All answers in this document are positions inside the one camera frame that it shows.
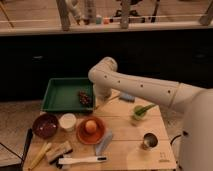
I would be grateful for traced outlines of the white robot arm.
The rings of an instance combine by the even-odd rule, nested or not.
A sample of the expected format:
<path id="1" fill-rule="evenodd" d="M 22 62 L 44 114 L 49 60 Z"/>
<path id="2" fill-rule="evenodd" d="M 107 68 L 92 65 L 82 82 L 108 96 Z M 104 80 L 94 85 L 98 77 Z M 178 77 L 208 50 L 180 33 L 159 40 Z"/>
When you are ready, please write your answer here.
<path id="1" fill-rule="evenodd" d="M 95 96 L 105 101 L 115 89 L 184 115 L 178 165 L 181 171 L 213 171 L 213 88 L 126 75 L 104 57 L 88 72 Z"/>

